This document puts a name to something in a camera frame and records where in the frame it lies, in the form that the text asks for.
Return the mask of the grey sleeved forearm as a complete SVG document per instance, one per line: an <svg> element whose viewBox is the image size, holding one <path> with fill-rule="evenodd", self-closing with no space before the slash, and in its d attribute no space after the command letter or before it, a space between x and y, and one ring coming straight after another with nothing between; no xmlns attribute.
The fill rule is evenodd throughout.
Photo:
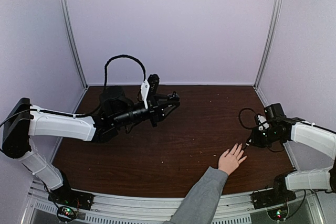
<svg viewBox="0 0 336 224"><path fill-rule="evenodd" d="M164 223L212 223L228 174L209 167Z"/></svg>

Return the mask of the person's bare hand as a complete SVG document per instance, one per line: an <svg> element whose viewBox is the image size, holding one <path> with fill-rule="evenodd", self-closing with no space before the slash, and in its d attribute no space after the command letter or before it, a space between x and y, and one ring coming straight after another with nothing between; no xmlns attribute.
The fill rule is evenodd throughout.
<svg viewBox="0 0 336 224"><path fill-rule="evenodd" d="M240 164L245 161L247 156L244 156L242 143L235 144L232 149L226 150L218 160L218 169L225 172L227 175L232 174Z"/></svg>

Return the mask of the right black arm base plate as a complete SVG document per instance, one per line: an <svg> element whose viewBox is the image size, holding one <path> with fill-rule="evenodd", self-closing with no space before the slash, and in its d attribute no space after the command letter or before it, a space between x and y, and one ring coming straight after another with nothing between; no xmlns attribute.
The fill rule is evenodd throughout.
<svg viewBox="0 0 336 224"><path fill-rule="evenodd" d="M295 199L296 199L295 192L288 190L280 192L275 189L270 189L270 190L253 192L251 194L251 200L254 205L254 209L268 208L275 205L281 205Z"/></svg>

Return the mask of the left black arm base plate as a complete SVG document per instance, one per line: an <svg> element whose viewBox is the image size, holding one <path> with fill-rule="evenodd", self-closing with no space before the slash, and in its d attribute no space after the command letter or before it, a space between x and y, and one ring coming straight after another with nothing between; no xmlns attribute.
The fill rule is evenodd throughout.
<svg viewBox="0 0 336 224"><path fill-rule="evenodd" d="M48 200L60 205L65 205L73 208L79 208L83 210L90 210L93 204L94 195L90 193L84 193L81 191L71 190L67 193L55 193L51 192L48 196Z"/></svg>

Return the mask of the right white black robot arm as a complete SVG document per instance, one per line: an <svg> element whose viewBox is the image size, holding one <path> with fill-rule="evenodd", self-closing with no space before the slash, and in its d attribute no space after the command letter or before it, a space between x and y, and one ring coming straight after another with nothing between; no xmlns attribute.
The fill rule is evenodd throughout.
<svg viewBox="0 0 336 224"><path fill-rule="evenodd" d="M238 114L241 126L251 131L245 146L271 148L274 142L281 145L295 142L313 148L335 160L335 131L325 129L302 118L289 118L282 105L274 103L264 107L264 115L255 113L255 126L245 126L241 119L243 108ZM274 180L274 188L269 192L272 203L279 204L289 196L290 191L319 190L335 193L335 165L326 168L294 171L279 175Z"/></svg>

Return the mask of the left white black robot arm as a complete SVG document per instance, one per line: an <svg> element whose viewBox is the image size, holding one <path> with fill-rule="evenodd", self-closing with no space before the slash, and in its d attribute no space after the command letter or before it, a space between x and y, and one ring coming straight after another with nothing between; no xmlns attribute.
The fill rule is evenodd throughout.
<svg viewBox="0 0 336 224"><path fill-rule="evenodd" d="M31 136L68 137L85 142L105 143L118 135L122 127L129 133L136 125L150 120L153 127L180 106L176 92L158 94L154 84L144 83L142 100L134 103L125 96L121 86L110 86L99 96L93 114L68 114L32 105L21 98L3 126L2 152L20 162L45 183L54 199L71 205L77 198L64 172L40 155Z"/></svg>

